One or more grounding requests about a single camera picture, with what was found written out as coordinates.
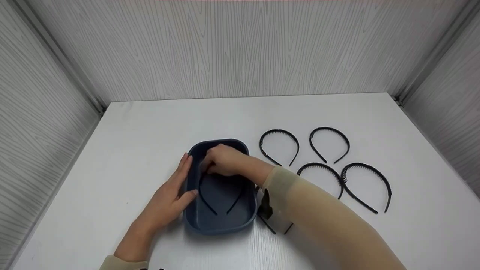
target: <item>gray wall panel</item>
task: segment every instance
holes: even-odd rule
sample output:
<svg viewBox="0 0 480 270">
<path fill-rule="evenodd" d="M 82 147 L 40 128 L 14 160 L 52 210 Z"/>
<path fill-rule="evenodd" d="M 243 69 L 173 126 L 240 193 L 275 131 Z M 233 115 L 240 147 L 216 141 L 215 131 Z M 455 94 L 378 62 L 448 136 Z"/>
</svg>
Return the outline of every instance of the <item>gray wall panel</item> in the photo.
<svg viewBox="0 0 480 270">
<path fill-rule="evenodd" d="M 397 91 L 464 0 L 31 4 L 108 103 Z"/>
<path fill-rule="evenodd" d="M 0 269 L 13 259 L 97 120 L 0 0 Z"/>
<path fill-rule="evenodd" d="M 405 105 L 407 113 L 480 196 L 480 16 Z"/>
</svg>

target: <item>right hand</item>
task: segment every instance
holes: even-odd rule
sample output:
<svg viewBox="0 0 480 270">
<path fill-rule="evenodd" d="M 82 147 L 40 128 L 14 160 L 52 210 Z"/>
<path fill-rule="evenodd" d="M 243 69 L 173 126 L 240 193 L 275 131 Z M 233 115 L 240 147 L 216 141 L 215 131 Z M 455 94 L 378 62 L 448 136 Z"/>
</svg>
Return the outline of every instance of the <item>right hand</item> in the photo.
<svg viewBox="0 0 480 270">
<path fill-rule="evenodd" d="M 208 174 L 218 173 L 232 176 L 240 174 L 242 165 L 248 157 L 233 147 L 219 144 L 207 151 L 201 168 L 203 172 L 208 168 Z"/>
</svg>

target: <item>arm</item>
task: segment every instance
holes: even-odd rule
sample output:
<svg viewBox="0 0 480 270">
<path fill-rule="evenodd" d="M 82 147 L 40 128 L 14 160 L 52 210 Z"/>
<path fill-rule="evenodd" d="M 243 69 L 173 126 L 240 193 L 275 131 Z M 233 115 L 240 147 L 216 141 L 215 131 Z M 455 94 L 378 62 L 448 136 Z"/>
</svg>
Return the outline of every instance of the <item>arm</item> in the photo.
<svg viewBox="0 0 480 270">
<path fill-rule="evenodd" d="M 192 190 L 179 196 L 192 157 L 186 153 L 177 170 L 155 191 L 145 209 L 131 224 L 115 253 L 105 258 L 100 270 L 139 270 L 148 266 L 147 257 L 154 235 L 176 219 L 197 196 Z"/>
<path fill-rule="evenodd" d="M 205 163 L 214 163 L 209 172 L 240 174 L 268 189 L 272 208 L 329 248 L 342 269 L 405 269 L 374 228 L 296 174 L 223 145 L 211 149 Z"/>
</svg>

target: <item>blue plastic tray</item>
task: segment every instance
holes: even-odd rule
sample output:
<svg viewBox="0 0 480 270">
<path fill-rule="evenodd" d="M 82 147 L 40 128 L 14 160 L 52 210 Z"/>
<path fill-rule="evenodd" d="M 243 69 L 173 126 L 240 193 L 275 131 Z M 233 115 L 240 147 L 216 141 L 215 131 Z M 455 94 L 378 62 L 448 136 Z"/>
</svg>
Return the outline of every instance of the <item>blue plastic tray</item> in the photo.
<svg viewBox="0 0 480 270">
<path fill-rule="evenodd" d="M 196 144 L 189 151 L 193 162 L 185 181 L 186 191 L 199 189 L 202 175 L 200 164 L 207 150 L 218 144 L 231 146 L 246 155 L 249 154 L 247 146 L 236 139 Z M 233 233 L 245 229 L 255 219 L 257 214 L 255 184 L 248 179 L 239 175 L 226 177 L 208 174 L 204 177 L 200 189 L 206 203 L 198 195 L 183 212 L 183 221 L 192 231 L 206 235 Z"/>
</svg>

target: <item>white tabletop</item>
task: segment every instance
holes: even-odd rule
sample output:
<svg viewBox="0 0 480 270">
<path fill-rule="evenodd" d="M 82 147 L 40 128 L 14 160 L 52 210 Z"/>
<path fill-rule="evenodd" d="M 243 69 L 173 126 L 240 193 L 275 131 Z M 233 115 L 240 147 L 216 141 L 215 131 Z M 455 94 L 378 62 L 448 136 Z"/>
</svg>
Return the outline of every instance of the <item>white tabletop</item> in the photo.
<svg viewBox="0 0 480 270">
<path fill-rule="evenodd" d="M 260 136 L 285 129 L 300 141 L 291 167 L 296 172 L 307 162 L 321 162 L 308 143 L 319 126 L 336 128 L 350 140 L 349 154 L 332 165 L 345 145 L 335 135 L 315 135 L 337 172 L 364 162 L 388 179 L 393 195 L 386 214 L 384 185 L 361 171 L 348 185 L 380 213 L 348 194 L 341 201 L 380 233 L 408 269 L 480 267 L 479 200 L 386 93 L 369 93 L 114 102 L 14 269 L 97 269 L 183 152 L 198 142 L 236 138 L 252 156 L 266 160 L 258 148 Z M 293 146 L 282 139 L 273 137 L 265 147 L 286 161 L 282 151 L 290 153 Z M 305 178 L 337 196 L 335 183 L 315 174 Z M 332 262 L 324 255 L 295 226 L 286 236 L 273 235 L 256 220 L 240 233 L 199 236 L 179 222 L 156 242 L 150 269 L 328 269 Z"/>
</svg>

